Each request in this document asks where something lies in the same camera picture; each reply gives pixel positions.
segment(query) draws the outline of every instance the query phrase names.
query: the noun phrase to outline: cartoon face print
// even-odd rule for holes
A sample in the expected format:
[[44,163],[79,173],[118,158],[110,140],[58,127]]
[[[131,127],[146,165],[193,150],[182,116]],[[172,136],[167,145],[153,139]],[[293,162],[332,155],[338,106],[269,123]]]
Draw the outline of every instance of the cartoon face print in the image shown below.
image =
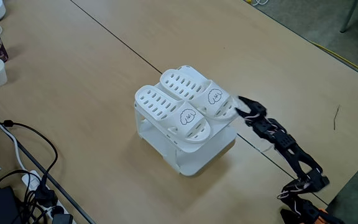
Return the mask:
[[194,117],[196,116],[196,112],[191,109],[185,109],[180,114],[180,122],[181,124],[185,125],[194,120]]
[[212,89],[211,91],[209,91],[208,93],[208,101],[211,104],[215,104],[216,102],[218,102],[219,100],[221,100],[222,98],[222,91],[218,90],[218,89]]

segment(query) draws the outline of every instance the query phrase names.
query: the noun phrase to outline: plug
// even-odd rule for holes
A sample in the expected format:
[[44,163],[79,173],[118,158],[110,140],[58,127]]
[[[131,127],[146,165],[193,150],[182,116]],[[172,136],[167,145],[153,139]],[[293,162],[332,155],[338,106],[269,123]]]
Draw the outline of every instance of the plug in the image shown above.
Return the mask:
[[40,185],[37,187],[37,190],[35,190],[35,201],[45,208],[49,208],[56,206],[57,196],[55,191],[48,189],[45,182],[41,180]]

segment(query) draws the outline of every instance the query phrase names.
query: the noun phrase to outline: table leg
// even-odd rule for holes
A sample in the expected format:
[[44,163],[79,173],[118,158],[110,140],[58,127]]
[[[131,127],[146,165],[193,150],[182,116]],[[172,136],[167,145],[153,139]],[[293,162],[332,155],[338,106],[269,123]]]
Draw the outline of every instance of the table leg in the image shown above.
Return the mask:
[[348,13],[348,15],[347,15],[347,18],[346,18],[346,20],[345,20],[345,23],[344,23],[343,26],[342,26],[341,33],[343,33],[343,32],[346,31],[347,25],[348,25],[348,23],[349,23],[349,21],[350,21],[352,15],[353,15],[353,12],[354,12],[354,9],[355,9],[356,6],[357,6],[357,3],[358,3],[358,0],[354,0],[353,5],[352,5],[352,8],[351,8],[351,10],[349,11],[349,13]]

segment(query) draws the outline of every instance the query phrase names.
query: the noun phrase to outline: white slipper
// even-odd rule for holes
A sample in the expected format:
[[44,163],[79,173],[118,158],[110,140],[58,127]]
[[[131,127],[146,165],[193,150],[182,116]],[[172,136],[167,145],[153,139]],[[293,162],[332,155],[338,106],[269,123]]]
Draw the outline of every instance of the white slipper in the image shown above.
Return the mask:
[[191,143],[205,141],[211,127],[205,117],[184,100],[177,101],[155,86],[146,85],[135,94],[137,105],[142,107],[167,134]]
[[169,69],[161,75],[160,83],[209,118],[225,121],[236,115],[237,101],[212,80],[200,82],[183,72]]

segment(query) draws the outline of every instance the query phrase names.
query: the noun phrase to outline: black robotic arm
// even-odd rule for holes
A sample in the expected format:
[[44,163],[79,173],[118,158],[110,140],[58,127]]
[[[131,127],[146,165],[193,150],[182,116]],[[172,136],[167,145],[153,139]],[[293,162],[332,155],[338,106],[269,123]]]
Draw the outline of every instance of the black robotic arm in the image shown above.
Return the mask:
[[[342,220],[322,212],[310,201],[298,196],[299,194],[319,192],[329,184],[328,178],[323,176],[323,168],[302,150],[280,123],[273,118],[266,118],[267,111],[264,106],[243,96],[239,96],[239,99],[250,108],[250,113],[236,108],[238,114],[244,118],[246,125],[252,127],[260,138],[274,144],[276,151],[284,157],[298,176],[298,179],[284,186],[277,196],[278,199],[290,207],[297,222],[312,224],[321,217],[327,223],[344,223]],[[304,172],[300,162],[308,165],[311,170],[307,173]]]

